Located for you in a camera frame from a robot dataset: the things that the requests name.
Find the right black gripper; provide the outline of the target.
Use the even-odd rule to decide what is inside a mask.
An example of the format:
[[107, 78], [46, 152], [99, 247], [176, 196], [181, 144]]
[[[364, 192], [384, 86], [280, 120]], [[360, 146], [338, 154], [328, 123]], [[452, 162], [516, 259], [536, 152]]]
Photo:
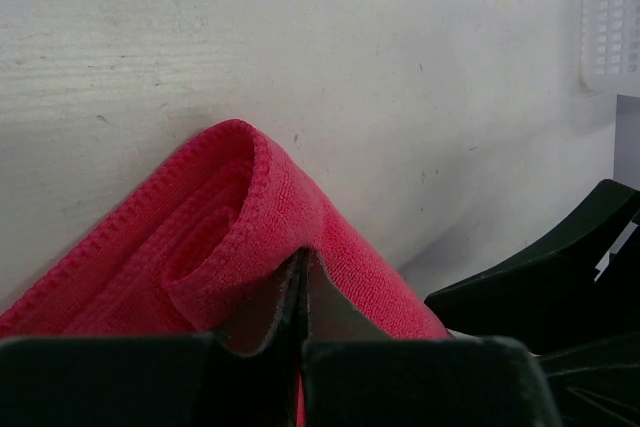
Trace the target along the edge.
[[638, 425], [637, 190], [599, 182], [532, 245], [425, 303], [453, 331], [538, 352], [564, 425]]

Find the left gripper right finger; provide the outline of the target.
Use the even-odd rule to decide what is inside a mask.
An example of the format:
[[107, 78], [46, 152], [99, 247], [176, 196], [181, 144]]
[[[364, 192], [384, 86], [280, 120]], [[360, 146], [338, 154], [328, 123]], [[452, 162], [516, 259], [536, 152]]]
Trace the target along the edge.
[[299, 312], [305, 424], [345, 426], [373, 395], [367, 356], [389, 337], [338, 289], [315, 251], [301, 268]]

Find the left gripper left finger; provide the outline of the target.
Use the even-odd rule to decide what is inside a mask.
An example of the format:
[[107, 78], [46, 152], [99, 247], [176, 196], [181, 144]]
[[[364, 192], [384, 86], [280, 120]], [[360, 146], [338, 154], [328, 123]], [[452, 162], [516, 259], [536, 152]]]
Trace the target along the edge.
[[218, 426], [294, 426], [299, 384], [299, 252], [215, 331]]

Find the red towel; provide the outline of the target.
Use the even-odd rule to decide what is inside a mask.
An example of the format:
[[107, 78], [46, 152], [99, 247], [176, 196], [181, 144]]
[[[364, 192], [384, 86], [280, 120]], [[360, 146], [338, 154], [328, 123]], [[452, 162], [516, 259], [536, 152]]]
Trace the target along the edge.
[[215, 331], [293, 254], [389, 337], [345, 426], [425, 425], [447, 332], [319, 187], [240, 120], [187, 142], [1, 317], [5, 426], [218, 426]]

